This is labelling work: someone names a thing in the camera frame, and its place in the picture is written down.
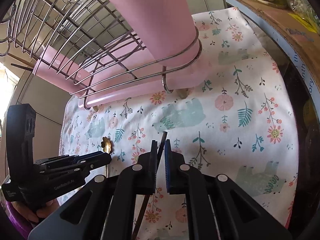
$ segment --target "yellow tape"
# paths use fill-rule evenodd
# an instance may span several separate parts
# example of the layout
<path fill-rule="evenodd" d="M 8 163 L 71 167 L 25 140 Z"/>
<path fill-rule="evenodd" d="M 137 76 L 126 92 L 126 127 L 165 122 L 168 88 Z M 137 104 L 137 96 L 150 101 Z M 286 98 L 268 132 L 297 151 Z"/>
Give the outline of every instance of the yellow tape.
<path fill-rule="evenodd" d="M 300 22 L 303 26 L 306 27 L 306 29 L 308 31 L 317 33 L 317 31 L 311 26 L 310 23 L 308 23 L 307 21 L 305 21 L 304 19 L 302 19 L 299 15 L 297 14 L 293 14 L 293 13 L 288 13 L 290 16 L 292 16 L 293 18 L 295 18 L 298 22 Z"/>

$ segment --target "purple sleeve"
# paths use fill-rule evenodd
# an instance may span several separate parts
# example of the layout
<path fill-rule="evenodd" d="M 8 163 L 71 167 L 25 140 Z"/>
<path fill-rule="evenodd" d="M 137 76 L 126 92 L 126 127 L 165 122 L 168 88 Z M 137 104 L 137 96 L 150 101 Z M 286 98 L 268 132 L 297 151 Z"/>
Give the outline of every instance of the purple sleeve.
<path fill-rule="evenodd" d="M 6 201 L 6 205 L 9 211 L 9 219 L 13 226 L 19 231 L 19 233 L 25 238 L 28 238 L 29 233 L 31 232 L 32 225 L 28 220 L 22 217 L 12 206 L 10 202 Z"/>

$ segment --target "silver screw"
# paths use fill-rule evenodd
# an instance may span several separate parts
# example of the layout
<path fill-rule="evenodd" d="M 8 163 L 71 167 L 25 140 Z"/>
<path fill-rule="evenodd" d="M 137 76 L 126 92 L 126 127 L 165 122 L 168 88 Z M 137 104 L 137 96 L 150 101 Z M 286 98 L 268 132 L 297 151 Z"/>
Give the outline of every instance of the silver screw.
<path fill-rule="evenodd" d="M 135 164 L 132 166 L 132 169 L 134 171 L 140 171 L 142 169 L 142 165 L 141 164 Z"/>
<path fill-rule="evenodd" d="M 104 181 L 104 176 L 103 175 L 97 175 L 94 177 L 94 181 L 99 183 Z"/>
<path fill-rule="evenodd" d="M 226 175 L 224 175 L 224 174 L 220 174 L 220 175 L 218 176 L 218 180 L 219 180 L 219 181 L 222 181 L 222 182 L 225 182 L 225 181 L 228 180 L 228 177 L 227 177 Z"/>
<path fill-rule="evenodd" d="M 180 165 L 180 170 L 188 171 L 188 170 L 190 170 L 190 166 L 188 164 L 181 164 Z"/>

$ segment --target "metal wire rack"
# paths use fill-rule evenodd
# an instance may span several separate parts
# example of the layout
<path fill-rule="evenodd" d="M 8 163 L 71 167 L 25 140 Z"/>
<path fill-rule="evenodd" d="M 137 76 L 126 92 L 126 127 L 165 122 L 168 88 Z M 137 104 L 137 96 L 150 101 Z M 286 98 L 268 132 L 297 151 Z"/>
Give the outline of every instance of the metal wire rack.
<path fill-rule="evenodd" d="M 0 56 L 7 55 L 12 45 L 15 48 L 21 47 L 22 52 L 30 55 L 30 58 L 41 60 L 48 65 L 48 68 L 56 70 L 57 74 L 63 74 L 66 79 L 73 80 L 75 85 L 82 85 L 83 89 L 71 94 L 83 91 L 84 95 L 79 98 L 84 98 L 86 109 L 88 109 L 86 98 L 90 95 L 158 75 L 162 76 L 165 91 L 171 93 L 172 91 L 166 85 L 166 74 L 191 65 L 198 59 L 202 51 L 196 28 L 194 41 L 180 53 L 129 70 L 122 62 L 133 53 L 144 50 L 146 47 L 109 0 L 15 0 L 7 15 L 0 22 L 8 24 L 7 37 L 0 40 L 0 43 L 7 42 L 8 49 L 5 53 L 0 53 Z M 190 49 L 196 41 L 199 41 L 200 44 L 199 52 L 188 64 L 170 70 L 163 66 L 161 72 L 140 78 L 133 74 L 134 70 L 182 54 Z M 112 54 L 130 44 L 131 46 L 132 44 L 136 45 L 129 53 L 119 57 Z M 51 62 L 46 62 L 43 59 L 43 52 L 48 46 L 57 50 Z M 71 64 L 78 64 L 77 71 L 70 71 L 70 67 L 65 67 L 67 63 L 61 62 L 59 67 L 53 66 L 58 54 L 68 58 L 68 62 Z M 111 60 L 102 63 L 101 59 L 105 56 L 109 56 Z M 90 75 L 85 78 L 89 79 L 89 84 L 85 85 L 84 79 L 78 80 L 76 74 L 80 69 L 86 69 L 93 64 L 95 65 L 94 69 L 88 70 Z M 130 74 L 132 80 L 95 90 L 96 83 L 92 82 L 93 76 L 116 64 L 123 68 L 123 72 L 99 83 L 123 74 Z"/>

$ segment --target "floral tablecloth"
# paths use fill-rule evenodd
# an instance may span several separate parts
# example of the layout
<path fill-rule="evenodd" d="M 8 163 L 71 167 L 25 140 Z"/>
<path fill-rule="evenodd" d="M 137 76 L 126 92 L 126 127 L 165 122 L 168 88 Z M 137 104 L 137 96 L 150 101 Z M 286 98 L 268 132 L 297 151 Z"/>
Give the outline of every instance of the floral tablecloth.
<path fill-rule="evenodd" d="M 168 131 L 172 149 L 202 173 L 227 174 L 284 226 L 298 172 L 295 117 L 276 63 L 237 8 L 193 15 L 210 58 L 211 74 L 180 99 L 174 91 L 127 98 L 81 110 L 66 106 L 60 154 L 101 150 L 113 143 L 108 176 L 137 162 Z M 92 171 L 87 181 L 103 168 Z M 65 202 L 77 190 L 59 198 Z M 136 201 L 135 220 L 143 196 Z M 164 160 L 157 173 L 138 239 L 188 239 L 184 195 L 168 195 Z"/>

